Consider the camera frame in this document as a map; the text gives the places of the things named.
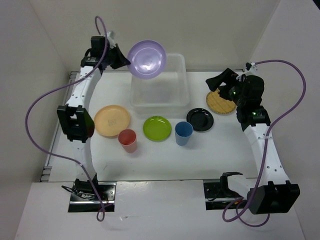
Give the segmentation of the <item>purple plastic plate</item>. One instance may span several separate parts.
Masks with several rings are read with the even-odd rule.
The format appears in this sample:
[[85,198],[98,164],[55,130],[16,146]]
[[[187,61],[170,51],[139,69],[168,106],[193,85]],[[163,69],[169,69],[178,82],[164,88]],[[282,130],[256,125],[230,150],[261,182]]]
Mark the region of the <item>purple plastic plate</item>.
[[136,78],[149,80],[160,75],[167,64],[164,47],[154,40],[142,40],[128,52],[129,72]]

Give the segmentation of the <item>orange plastic plate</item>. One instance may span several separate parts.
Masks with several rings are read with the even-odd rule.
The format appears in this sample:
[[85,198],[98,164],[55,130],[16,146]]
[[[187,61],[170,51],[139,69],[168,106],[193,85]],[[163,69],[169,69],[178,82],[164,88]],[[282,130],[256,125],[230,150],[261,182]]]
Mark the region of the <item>orange plastic plate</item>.
[[113,138],[125,130],[131,122],[129,112],[120,105],[101,108],[94,117],[95,130],[103,137]]

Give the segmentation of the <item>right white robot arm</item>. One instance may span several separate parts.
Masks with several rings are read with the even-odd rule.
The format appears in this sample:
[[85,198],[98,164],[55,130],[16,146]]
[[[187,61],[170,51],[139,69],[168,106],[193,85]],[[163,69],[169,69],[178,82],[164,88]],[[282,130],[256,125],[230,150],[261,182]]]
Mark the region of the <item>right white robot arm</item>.
[[220,193],[225,197],[237,193],[254,215],[287,213],[300,188],[290,182],[272,139],[271,120],[262,106],[264,80],[251,72],[239,75],[228,68],[205,82],[210,91],[218,91],[222,99],[235,103],[236,118],[251,145],[258,170],[256,183],[240,172],[223,173]]

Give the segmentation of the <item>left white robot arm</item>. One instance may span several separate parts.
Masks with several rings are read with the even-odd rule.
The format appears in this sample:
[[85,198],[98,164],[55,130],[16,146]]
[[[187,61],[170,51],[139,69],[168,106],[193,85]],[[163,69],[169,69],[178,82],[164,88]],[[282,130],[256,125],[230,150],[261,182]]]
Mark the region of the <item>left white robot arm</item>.
[[80,62],[80,75],[69,100],[57,108],[63,133],[71,143],[76,160],[77,175],[74,192],[88,200],[99,196],[100,188],[91,154],[91,137],[95,124],[89,115],[89,104],[94,89],[107,67],[118,69],[130,65],[112,36],[93,36],[91,47]]

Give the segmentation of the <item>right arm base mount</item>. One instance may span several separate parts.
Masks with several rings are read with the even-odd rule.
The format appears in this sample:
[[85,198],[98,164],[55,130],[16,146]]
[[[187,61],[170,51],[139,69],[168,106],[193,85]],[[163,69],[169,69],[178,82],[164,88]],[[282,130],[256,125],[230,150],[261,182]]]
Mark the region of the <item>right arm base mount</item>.
[[231,201],[241,197],[234,191],[223,190],[217,179],[204,180],[203,190],[207,211],[223,210]]

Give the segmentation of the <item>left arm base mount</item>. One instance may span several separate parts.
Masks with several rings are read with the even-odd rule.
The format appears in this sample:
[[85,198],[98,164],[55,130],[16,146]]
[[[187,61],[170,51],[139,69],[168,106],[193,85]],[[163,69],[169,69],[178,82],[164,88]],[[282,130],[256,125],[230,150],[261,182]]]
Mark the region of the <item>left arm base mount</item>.
[[[106,212],[115,211],[115,198],[116,198],[116,182],[99,182],[98,193],[104,205]],[[67,191],[70,193],[70,200],[68,205],[69,213],[96,213],[101,209],[101,204],[95,193],[78,191],[73,186],[67,187]]]

